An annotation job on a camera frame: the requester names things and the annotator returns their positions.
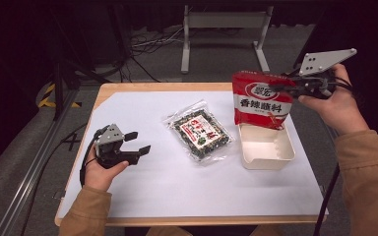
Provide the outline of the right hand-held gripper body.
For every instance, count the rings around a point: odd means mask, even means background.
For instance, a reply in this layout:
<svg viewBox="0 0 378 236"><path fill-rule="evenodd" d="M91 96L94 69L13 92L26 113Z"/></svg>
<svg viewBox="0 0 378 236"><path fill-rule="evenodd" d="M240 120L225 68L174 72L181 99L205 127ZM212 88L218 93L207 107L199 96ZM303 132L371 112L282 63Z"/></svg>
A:
<svg viewBox="0 0 378 236"><path fill-rule="evenodd" d="M290 78L295 86L289 90L294 98L301 95L328 99L337 87L352 91L352 85L337 77L333 66L344 62L357 53L355 48L306 53L300 68Z"/></svg>

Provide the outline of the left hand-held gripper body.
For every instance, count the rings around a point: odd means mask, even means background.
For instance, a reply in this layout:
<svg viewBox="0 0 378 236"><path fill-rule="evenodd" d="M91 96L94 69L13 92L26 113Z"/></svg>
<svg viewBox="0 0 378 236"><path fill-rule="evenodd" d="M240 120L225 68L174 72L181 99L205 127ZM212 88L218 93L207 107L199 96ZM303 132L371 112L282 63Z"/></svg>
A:
<svg viewBox="0 0 378 236"><path fill-rule="evenodd" d="M103 168L108 169L122 161L136 165L139 160L137 151L122 151L124 136L116 124L108 125L103 133L96 139L96 160Z"/></svg>

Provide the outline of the red seasoning packet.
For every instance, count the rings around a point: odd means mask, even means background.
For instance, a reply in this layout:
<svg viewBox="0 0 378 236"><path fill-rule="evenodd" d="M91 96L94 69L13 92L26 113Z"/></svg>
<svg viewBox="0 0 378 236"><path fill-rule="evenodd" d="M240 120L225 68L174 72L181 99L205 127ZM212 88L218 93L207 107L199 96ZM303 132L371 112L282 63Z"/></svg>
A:
<svg viewBox="0 0 378 236"><path fill-rule="evenodd" d="M269 84L282 81L289 79L256 71L233 74L234 123L281 130L293 98L286 91L271 91Z"/></svg>

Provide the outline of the clear dried seaweed packet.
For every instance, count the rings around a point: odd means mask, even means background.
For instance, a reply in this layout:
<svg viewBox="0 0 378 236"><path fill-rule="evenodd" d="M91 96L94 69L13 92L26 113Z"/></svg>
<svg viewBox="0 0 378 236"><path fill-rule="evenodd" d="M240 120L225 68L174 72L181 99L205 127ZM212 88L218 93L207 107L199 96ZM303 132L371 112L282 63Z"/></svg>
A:
<svg viewBox="0 0 378 236"><path fill-rule="evenodd" d="M174 112L163 120L163 124L197 162L224 159L224 149L234 141L227 128L209 110L205 100Z"/></svg>

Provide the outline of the cream rectangular plastic box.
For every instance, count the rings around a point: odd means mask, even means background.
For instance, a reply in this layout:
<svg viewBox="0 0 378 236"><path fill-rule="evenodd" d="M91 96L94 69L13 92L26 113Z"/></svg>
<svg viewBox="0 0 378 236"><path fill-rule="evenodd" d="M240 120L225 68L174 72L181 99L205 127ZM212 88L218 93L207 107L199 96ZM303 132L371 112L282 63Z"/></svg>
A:
<svg viewBox="0 0 378 236"><path fill-rule="evenodd" d="M240 125L242 165L250 170L281 170L294 159L295 151L286 129L274 130Z"/></svg>

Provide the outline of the person's left hand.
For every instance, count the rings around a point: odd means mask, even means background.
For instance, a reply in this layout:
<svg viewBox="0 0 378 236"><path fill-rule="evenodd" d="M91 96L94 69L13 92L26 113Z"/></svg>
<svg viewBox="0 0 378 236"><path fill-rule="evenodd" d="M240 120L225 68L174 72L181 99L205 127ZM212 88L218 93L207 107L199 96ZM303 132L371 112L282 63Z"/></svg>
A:
<svg viewBox="0 0 378 236"><path fill-rule="evenodd" d="M129 162L122 161L111 168L105 169L98 164L95 158L95 147L91 147L85 162L84 185L106 192L111 186L113 179L129 166Z"/></svg>

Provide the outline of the person's right hand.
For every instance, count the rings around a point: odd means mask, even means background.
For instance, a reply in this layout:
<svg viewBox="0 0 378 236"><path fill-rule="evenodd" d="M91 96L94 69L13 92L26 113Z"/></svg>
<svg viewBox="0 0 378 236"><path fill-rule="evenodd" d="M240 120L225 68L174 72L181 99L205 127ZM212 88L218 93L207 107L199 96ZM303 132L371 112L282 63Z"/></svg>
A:
<svg viewBox="0 0 378 236"><path fill-rule="evenodd" d="M346 88L336 87L328 99L302 95L298 101L316 111L340 135L369 130L352 92Z"/></svg>

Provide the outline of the yellow and black hazard tape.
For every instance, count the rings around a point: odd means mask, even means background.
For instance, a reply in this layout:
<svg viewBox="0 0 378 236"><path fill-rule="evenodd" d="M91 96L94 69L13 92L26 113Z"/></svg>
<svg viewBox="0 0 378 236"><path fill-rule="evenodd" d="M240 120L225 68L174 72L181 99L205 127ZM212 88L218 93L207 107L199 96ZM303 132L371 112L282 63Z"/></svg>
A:
<svg viewBox="0 0 378 236"><path fill-rule="evenodd" d="M49 101L49 97L51 94L55 91L55 84L50 83L47 89L45 90L45 93L41 99L41 101L38 103L38 107L56 107L56 103L53 101ZM82 107L82 102L72 102L71 104L72 108L79 108Z"/></svg>

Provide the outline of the person's left leg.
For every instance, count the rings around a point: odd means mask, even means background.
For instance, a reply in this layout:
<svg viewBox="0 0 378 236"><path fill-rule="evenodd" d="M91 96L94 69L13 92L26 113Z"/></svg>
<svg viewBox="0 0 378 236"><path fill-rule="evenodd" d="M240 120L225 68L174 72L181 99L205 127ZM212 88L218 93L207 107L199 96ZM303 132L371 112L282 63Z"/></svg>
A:
<svg viewBox="0 0 378 236"><path fill-rule="evenodd" d="M193 236L186 230L177 226L156 226L151 227L146 236Z"/></svg>

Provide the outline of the grey metal stand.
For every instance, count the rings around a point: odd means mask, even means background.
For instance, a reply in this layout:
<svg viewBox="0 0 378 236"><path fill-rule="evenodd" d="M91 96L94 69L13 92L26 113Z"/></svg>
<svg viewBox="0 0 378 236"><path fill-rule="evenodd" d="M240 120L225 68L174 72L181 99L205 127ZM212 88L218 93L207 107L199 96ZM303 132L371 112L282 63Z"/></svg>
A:
<svg viewBox="0 0 378 236"><path fill-rule="evenodd" d="M264 41L270 26L274 7L258 12L193 12L184 7L181 73L187 74L190 66L190 29L259 29L259 37L252 42L261 70L270 72L263 51Z"/></svg>

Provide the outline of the black stand post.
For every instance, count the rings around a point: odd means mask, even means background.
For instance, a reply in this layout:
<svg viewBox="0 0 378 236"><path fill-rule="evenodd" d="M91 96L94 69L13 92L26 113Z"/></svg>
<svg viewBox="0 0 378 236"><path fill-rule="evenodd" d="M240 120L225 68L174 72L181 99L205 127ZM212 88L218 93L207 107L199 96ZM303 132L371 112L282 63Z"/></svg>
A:
<svg viewBox="0 0 378 236"><path fill-rule="evenodd" d="M49 54L54 67L56 111L54 119L58 120L62 113L71 106L63 96L63 85L68 90L77 90L81 72L87 78L100 84L107 79L91 70L91 54L80 24L77 20L76 7L73 3L58 2L48 7L50 21L54 26L50 34Z"/></svg>

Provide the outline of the aluminium floor rail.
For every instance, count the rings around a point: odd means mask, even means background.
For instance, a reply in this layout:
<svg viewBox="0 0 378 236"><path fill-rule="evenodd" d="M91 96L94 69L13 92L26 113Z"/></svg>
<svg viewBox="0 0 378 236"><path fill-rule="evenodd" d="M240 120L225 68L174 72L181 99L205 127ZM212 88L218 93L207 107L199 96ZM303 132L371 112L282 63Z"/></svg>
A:
<svg viewBox="0 0 378 236"><path fill-rule="evenodd" d="M44 168L44 162L49 159L50 147L54 143L55 136L60 130L71 104L77 96L77 89L68 89L66 96L61 98L61 105L56 108L55 118L50 123L43 143L39 147L31 165L22 180L19 188L0 221L0 236L9 236L24 205L26 204L33 187L37 183L40 171Z"/></svg>

